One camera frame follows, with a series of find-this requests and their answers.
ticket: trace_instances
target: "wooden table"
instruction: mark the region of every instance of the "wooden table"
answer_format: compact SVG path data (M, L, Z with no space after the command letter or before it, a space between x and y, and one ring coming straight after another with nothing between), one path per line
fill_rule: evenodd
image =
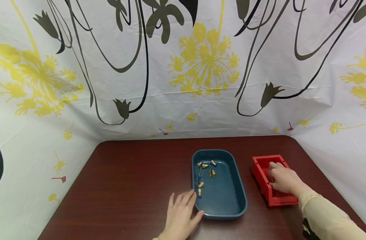
M297 206L267 208L249 172L252 156L273 154L281 154L306 184L347 212L366 232L366 225L294 139L259 136L103 142L39 239L157 237L165 225L171 193L191 189L191 157L199 149L225 149L233 154L248 207L236 220L202 220L190 240L304 239Z

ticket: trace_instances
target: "red plastic holder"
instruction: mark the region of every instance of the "red plastic holder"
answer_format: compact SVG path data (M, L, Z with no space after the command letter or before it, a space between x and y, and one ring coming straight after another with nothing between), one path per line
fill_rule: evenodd
M260 192L266 199L269 207L298 204L298 199L292 195L273 190L268 177L269 163L280 162L285 167L289 167L280 155L253 157L254 165L251 174L257 180Z

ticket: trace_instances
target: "blue tray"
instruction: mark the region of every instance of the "blue tray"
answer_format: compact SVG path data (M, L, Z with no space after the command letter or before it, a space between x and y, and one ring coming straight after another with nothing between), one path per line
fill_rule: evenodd
M221 149L203 149L192 156L192 188L198 194L196 177L200 167L196 164L208 164L201 176L205 186L202 197L197 198L195 207L204 210L207 219L234 219L246 212L247 198L243 183L240 179L238 167L234 157L228 151ZM208 169L214 169L215 177L209 177Z

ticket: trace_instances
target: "hand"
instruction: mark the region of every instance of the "hand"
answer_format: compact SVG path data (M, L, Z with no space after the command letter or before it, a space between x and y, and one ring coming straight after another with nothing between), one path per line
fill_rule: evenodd
M199 211L191 219L192 209L196 201L196 192L184 192L176 198L174 204L174 194L170 197L167 210L166 227L159 235L159 240L186 240L192 230L198 225L205 212Z
M294 170L284 167L281 163L270 162L268 174L274 178L270 183L273 189L280 192L291 193L295 197L312 189L298 177Z

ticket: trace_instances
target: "metal pin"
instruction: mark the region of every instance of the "metal pin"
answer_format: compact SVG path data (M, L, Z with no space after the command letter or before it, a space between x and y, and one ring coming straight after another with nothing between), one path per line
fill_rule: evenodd
M198 188L199 189L202 188L202 187L204 187L204 186L205 186L205 183L203 181L198 184Z

